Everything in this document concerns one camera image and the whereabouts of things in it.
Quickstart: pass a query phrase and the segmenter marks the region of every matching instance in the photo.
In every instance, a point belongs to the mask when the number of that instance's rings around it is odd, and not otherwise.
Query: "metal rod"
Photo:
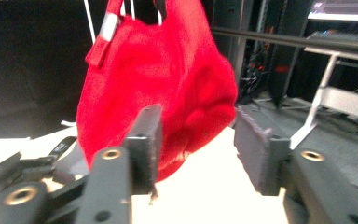
[[[311,47],[317,49],[329,49],[341,52],[358,53],[358,42],[338,41],[329,39],[316,40],[289,35],[272,35],[250,31],[239,31],[221,27],[212,27],[211,30],[215,35],[243,36],[247,39],[264,41],[290,47]]]
[[[92,17],[90,12],[89,0],[84,0],[84,7],[86,8],[87,20],[89,22],[89,32],[91,34],[92,43],[95,43],[94,26],[92,25]]]

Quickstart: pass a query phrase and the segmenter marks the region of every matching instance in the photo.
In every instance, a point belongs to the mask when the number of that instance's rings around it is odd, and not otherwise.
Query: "red bag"
[[[121,3],[110,0],[107,15],[119,15]],[[98,150],[121,145],[148,105],[162,105],[158,180],[234,119],[234,74],[213,42],[200,1],[166,0],[166,10],[161,26],[121,18],[111,41],[106,33],[113,27],[105,17],[86,57],[89,70],[76,118],[89,164]]]

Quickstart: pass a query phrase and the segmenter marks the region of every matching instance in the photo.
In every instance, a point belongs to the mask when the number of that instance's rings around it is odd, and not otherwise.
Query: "white table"
[[[358,60],[358,54],[346,53],[335,50],[305,48],[305,51],[330,55],[329,62],[324,70],[321,83],[313,97],[310,112],[304,125],[291,137],[290,148],[295,149],[307,135],[316,127],[316,113],[320,105],[327,106],[340,112],[358,116],[358,93],[343,91],[328,87],[328,82],[333,74],[338,58]]]
[[[23,158],[46,156],[68,135],[76,135],[76,128],[20,140],[22,147],[0,148],[0,155],[8,157],[22,148]],[[189,156],[175,174],[157,183],[159,197],[153,205],[149,205],[147,195],[132,196],[133,223],[287,223],[282,206],[284,190],[279,197],[255,192],[237,158],[233,138],[234,130],[225,128],[210,144]]]

